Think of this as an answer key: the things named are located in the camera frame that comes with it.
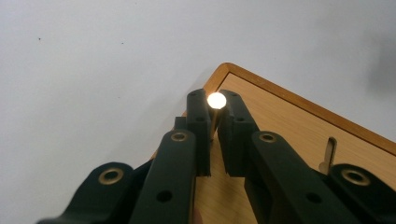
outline wooden tray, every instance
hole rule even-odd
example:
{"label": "wooden tray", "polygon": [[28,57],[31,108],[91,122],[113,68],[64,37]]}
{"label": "wooden tray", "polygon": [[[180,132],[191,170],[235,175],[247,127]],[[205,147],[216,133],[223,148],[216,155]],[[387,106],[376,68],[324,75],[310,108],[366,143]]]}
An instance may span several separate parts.
{"label": "wooden tray", "polygon": [[[396,189],[394,142],[231,63],[221,64],[204,89],[207,94],[221,89],[239,93],[259,128],[281,134],[310,167],[318,170],[333,137],[337,141],[334,164],[363,167]],[[216,136],[211,173],[211,177],[197,177],[196,182],[195,207],[204,223],[256,223],[244,178],[226,175]]]}

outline metal pin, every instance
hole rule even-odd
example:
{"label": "metal pin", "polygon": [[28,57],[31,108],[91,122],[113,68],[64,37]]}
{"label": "metal pin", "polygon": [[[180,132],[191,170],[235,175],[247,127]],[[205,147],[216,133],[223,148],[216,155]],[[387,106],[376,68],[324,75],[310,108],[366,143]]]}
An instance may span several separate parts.
{"label": "metal pin", "polygon": [[327,175],[330,171],[330,168],[332,167],[336,147],[337,140],[335,140],[333,137],[330,137],[329,141],[327,142],[326,151],[324,153],[324,161],[319,165],[319,170],[324,175]]}

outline black plastic bracket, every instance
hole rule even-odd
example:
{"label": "black plastic bracket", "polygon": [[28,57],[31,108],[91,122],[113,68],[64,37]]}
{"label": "black plastic bracket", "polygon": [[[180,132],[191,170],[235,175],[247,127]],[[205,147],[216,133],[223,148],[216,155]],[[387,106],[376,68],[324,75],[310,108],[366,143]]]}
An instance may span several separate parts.
{"label": "black plastic bracket", "polygon": [[195,136],[174,130],[163,136],[129,223],[191,223],[194,191]]}

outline screw hole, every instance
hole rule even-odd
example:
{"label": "screw hole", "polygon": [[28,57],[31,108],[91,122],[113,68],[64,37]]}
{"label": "screw hole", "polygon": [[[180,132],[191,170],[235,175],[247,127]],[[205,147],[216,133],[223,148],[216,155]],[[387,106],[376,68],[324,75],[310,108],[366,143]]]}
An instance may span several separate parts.
{"label": "screw hole", "polygon": [[109,168],[99,175],[99,183],[112,185],[119,182],[123,177],[123,171],[119,168]]}
{"label": "screw hole", "polygon": [[305,197],[311,203],[321,203],[321,198],[316,193],[307,193]]}
{"label": "screw hole", "polygon": [[157,201],[161,203],[166,203],[171,201],[172,199],[172,192],[169,190],[163,190],[157,194]]}
{"label": "screw hole", "polygon": [[267,143],[274,143],[276,141],[276,138],[273,135],[269,134],[269,133],[261,134],[260,135],[260,139],[263,142],[267,142]]}
{"label": "screw hole", "polygon": [[350,169],[345,169],[341,171],[342,177],[351,182],[352,184],[360,185],[360,186],[368,186],[370,185],[370,179],[367,177],[364,173],[356,171],[356,170],[350,170]]}
{"label": "screw hole", "polygon": [[175,142],[183,142],[187,139],[187,135],[185,133],[174,133],[171,138]]}

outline light wood surface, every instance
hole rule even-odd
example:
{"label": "light wood surface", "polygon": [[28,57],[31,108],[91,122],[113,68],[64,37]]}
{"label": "light wood surface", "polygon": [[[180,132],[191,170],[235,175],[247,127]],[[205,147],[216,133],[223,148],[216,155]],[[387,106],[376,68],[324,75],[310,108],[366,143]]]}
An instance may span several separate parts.
{"label": "light wood surface", "polygon": [[[334,163],[351,163],[396,189],[396,144],[231,63],[205,84],[206,93],[239,93],[262,131],[281,134],[307,164],[318,170],[329,137],[337,140]],[[204,223],[256,223],[243,178],[225,174],[215,137],[211,177],[197,177],[195,207]]]}

